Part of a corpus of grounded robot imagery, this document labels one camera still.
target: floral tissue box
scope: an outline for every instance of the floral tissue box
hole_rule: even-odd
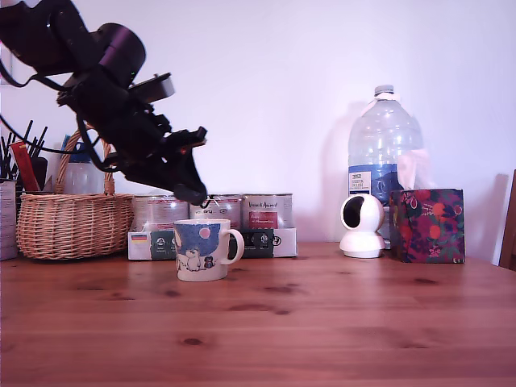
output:
[[[391,249],[404,262],[462,264],[462,189],[416,189],[390,194]]]

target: cartoon print on mug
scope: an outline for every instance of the cartoon print on mug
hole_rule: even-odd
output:
[[[213,268],[217,263],[211,254],[218,247],[219,232],[220,224],[177,224],[174,230],[177,270],[198,272]]]

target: bottle label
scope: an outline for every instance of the bottle label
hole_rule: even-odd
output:
[[[390,192],[403,189],[397,181],[395,164],[366,164],[349,167],[349,194],[371,194],[383,206],[389,205]]]

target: cardboard box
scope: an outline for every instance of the cardboard box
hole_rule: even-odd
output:
[[[416,189],[390,195],[391,250],[404,262],[465,261],[462,189]]]
[[[18,255],[16,247],[15,182],[0,182],[0,260]]]
[[[245,243],[243,258],[280,258],[296,256],[298,244],[295,228],[240,230]],[[229,257],[236,254],[236,242],[230,240]]]
[[[174,231],[128,232],[129,260],[175,260]]]
[[[295,228],[240,231],[245,243],[243,258],[279,258],[296,256],[298,245]],[[127,233],[129,260],[175,260],[173,231]],[[231,237],[229,257],[236,254],[236,240]]]

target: wooden chair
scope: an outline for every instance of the wooden chair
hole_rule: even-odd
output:
[[[510,190],[509,209],[507,210],[506,229],[501,242],[500,266],[516,270],[516,171]]]

